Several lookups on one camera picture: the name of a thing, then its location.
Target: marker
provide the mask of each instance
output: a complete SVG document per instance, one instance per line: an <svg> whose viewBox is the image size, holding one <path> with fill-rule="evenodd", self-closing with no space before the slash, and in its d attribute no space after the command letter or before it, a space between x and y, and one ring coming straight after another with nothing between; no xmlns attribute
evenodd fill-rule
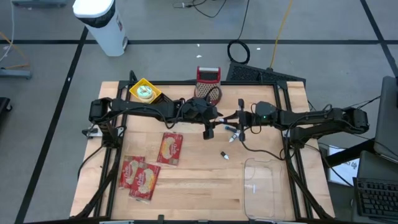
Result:
<svg viewBox="0 0 398 224"><path fill-rule="evenodd" d="M224 157L224 159L229 159L228 155L225 154L225 152L221 152L221 155Z"/></svg>
<svg viewBox="0 0 398 224"><path fill-rule="evenodd" d="M234 128L231 128L229 126L225 126L225 130L232 131L233 133L237 133L238 132L238 130L236 130Z"/></svg>
<svg viewBox="0 0 398 224"><path fill-rule="evenodd" d="M234 135L232 135L232 137L229 139L229 143L233 142L237 137L239 137L240 134L241 133L239 131L234 133Z"/></svg>

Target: white paper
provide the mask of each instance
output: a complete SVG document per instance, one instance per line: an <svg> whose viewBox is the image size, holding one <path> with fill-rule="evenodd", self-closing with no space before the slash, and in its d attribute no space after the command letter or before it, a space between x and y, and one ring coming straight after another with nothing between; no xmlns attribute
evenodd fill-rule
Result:
<svg viewBox="0 0 398 224"><path fill-rule="evenodd" d="M333 155L334 153L341 152L343 150L344 149L336 149L336 148L334 148L334 146L330 146L328 154L330 156L330 155ZM349 182L350 184L354 185L353 177L356 177L356 174L358 173L358 167L359 167L359 159L354 159L352 161L342 163L333 168L342 178L347 180L347 182ZM329 181L337 183L337 184L347 185L331 169L329 169Z"/></svg>

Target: gray floor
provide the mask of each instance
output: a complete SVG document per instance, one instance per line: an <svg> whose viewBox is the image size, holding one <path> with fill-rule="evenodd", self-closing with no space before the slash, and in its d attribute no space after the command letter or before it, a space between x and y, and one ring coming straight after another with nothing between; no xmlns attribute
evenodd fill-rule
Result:
<svg viewBox="0 0 398 224"><path fill-rule="evenodd" d="M173 2L117 0L129 38L233 39L239 35L246 1L228 0L215 19L194 9L174 9ZM288 2L252 0L242 38L274 39ZM213 14L221 3L209 1L201 9ZM63 9L16 8L16 39L79 39L83 25L74 18L72 4ZM394 24L398 2L368 0L368 4L384 38L398 39ZM10 37L7 1L0 2L0 20L0 32ZM306 0L294 1L281 39L375 40L376 35L359 1ZM0 79L0 96L10 97L14 105L0 135L2 223L15 220L76 50L76 45L19 47L31 59L34 76L31 80ZM249 65L267 68L273 45L250 44L249 48ZM389 49L398 57L397 45ZM232 53L238 60L245 57L239 47L233 47ZM0 67L21 62L13 50ZM118 58L105 56L98 45L85 45L25 221L68 217L86 145L80 131L89 125L90 101L98 96L102 81L125 80L130 69L148 80L187 80L195 78L198 65L220 66L225 80L226 44L129 45ZM374 98L382 77L394 76L380 45L279 45L274 70L306 78L307 96L318 110L327 103L340 107ZM364 109L371 124L364 136L372 137L378 102ZM321 139L342 147L361 141L348 134Z"/></svg>

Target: white cap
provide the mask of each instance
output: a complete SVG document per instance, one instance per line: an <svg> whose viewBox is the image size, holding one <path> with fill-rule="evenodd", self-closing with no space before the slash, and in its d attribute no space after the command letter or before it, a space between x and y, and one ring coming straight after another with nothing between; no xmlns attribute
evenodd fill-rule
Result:
<svg viewBox="0 0 398 224"><path fill-rule="evenodd" d="M76 0L73 13L78 18L97 18L105 15L113 2L114 0Z"/></svg>

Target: yellow cable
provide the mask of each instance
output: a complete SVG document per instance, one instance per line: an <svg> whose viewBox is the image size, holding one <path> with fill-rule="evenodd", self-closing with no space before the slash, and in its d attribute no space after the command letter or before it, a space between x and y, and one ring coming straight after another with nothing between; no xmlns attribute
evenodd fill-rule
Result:
<svg viewBox="0 0 398 224"><path fill-rule="evenodd" d="M293 0L290 0L289 6L287 7L287 11L285 12L284 18L283 18L283 20L282 20L282 24L280 25L280 28L279 28L279 31L278 31L278 36L276 37L276 40L275 40L274 53L272 53L271 64L269 65L270 68L272 68L272 65L274 64L275 53L276 53L276 48L277 48L277 46L278 46L279 36L280 36L280 33L282 32L282 29L284 28L287 15L289 15L290 8L292 7L292 3L293 3Z"/></svg>
<svg viewBox="0 0 398 224"><path fill-rule="evenodd" d="M26 64L23 65L13 65L10 67L6 67L5 69L10 69L10 68L23 68L23 67L29 67L29 59L24 55L24 53L19 49L19 47L15 46L13 43L11 43L11 41L2 33L0 32L1 37L3 37L4 40L6 40L8 42L8 44L10 44L10 47L14 47L18 53L22 56L22 58L25 59L25 61L27 62Z"/></svg>

